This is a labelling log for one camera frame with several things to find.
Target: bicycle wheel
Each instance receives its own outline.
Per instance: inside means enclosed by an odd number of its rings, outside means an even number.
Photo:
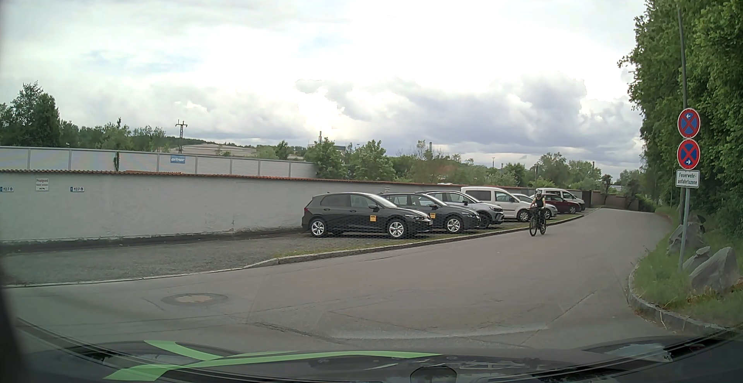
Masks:
[[[539,221],[538,218],[539,217],[534,217],[533,216],[529,220],[529,235],[531,235],[531,236],[536,236],[536,229],[538,227],[538,223],[537,222]]]

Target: traffic sign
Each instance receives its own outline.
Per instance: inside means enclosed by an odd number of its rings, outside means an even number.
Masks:
[[[701,120],[699,113],[691,107],[682,110],[678,115],[678,133],[686,139],[692,139],[699,133]]]
[[[699,144],[693,139],[684,139],[679,145],[676,151],[676,159],[678,165],[681,165],[682,169],[694,169],[699,164],[699,158],[701,152],[699,151]]]
[[[676,187],[677,188],[699,188],[699,179],[701,173],[698,169],[677,169],[676,170]]]

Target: cyclist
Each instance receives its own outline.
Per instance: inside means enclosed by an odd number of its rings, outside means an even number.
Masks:
[[[539,217],[539,224],[544,225],[544,195],[542,194],[542,190],[536,191],[531,206],[536,207],[536,215]]]

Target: cloud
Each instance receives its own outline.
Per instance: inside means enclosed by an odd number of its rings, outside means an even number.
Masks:
[[[627,104],[644,0],[2,0],[0,101],[38,80],[63,118],[179,118],[243,143],[426,139],[478,162],[637,164]]]
[[[528,74],[518,83],[492,84],[479,93],[452,93],[394,78],[371,85],[338,80],[298,80],[297,89],[322,94],[353,129],[354,141],[376,132],[388,150],[417,140],[446,144],[453,152],[571,154],[611,163],[634,162],[639,115],[626,97],[586,99],[582,80],[562,73]]]

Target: red car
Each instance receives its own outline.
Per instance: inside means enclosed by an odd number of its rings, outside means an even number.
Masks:
[[[576,214],[580,212],[580,205],[576,202],[568,202],[556,194],[545,193],[544,200],[550,205],[557,207],[557,211],[562,214]]]

